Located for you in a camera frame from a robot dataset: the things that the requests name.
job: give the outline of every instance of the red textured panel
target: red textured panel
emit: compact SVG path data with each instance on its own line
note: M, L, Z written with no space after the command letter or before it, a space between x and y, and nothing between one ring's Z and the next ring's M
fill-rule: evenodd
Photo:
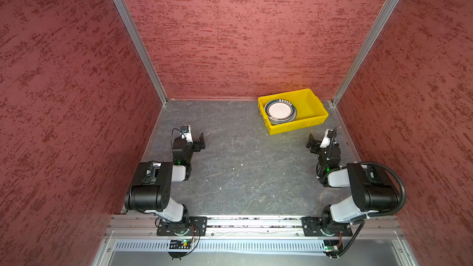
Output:
M161 107L112 0L0 0L0 265L84 265Z
M363 160L407 185L422 265L472 265L473 0L400 0L339 109Z
M170 98L331 99L385 0L126 0Z

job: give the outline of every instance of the red wall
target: red wall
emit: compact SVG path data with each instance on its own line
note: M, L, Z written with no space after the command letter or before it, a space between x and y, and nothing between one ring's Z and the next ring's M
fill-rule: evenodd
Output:
M0 0L0 265L89 265L161 107L112 0Z
M400 0L339 104L363 160L407 186L422 265L472 265L473 0Z
M126 0L170 98L331 99L385 0Z

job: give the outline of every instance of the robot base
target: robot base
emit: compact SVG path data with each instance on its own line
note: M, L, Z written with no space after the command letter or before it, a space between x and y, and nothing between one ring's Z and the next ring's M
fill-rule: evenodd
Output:
M174 222L166 222L164 220L161 220L159 223L159 227L157 228L156 235L157 236L174 236L174 237L179 237L179 236L198 236L199 235L199 230L197 228L194 229L194 232L192 232L192 226L198 227L200 229L200 236L205 235L205 229L207 228L207 217L189 217L190 219L190 224L186 228L186 226L183 223L174 223ZM183 230L188 229L184 234L178 235L176 232L182 232Z
M322 232L322 220L319 217L303 217L302 229L304 230L304 236L321 236L326 237L330 236ZM352 229L350 224L346 224L340 227L340 232L342 236L353 236ZM339 233L335 233L332 236L339 236Z

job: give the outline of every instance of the yellow plastic bin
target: yellow plastic bin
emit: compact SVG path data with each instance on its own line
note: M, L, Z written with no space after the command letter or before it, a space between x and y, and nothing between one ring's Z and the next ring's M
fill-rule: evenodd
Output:
M271 100L283 99L291 102L297 109L297 117L294 121L280 125L272 125L264 111L264 106ZM295 129L312 127L322 124L328 117L328 112L323 107L319 98L311 89L303 89L292 92L283 92L275 95L258 98L258 107L263 116L264 124L269 134L289 132Z

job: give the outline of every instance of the black mounting plate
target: black mounting plate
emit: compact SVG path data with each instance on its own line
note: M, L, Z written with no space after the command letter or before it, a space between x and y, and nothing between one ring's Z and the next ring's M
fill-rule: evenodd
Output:
M322 233L319 217L302 217L300 218L300 220L302 221L302 229L304 230L304 236L327 237L327 235ZM344 226L340 232L342 236L353 236L350 224L346 224L346 226Z
M194 227L198 227L201 231L201 236L205 235L205 230L207 229L207 217L189 217L190 223L194 225ZM194 228L194 236L199 235L199 231ZM161 220L159 222L159 226L156 231L157 236L174 236L174 237L184 237L184 236L192 236L192 226L189 225L189 230L183 235L176 235L173 230L171 230L171 223L165 222Z

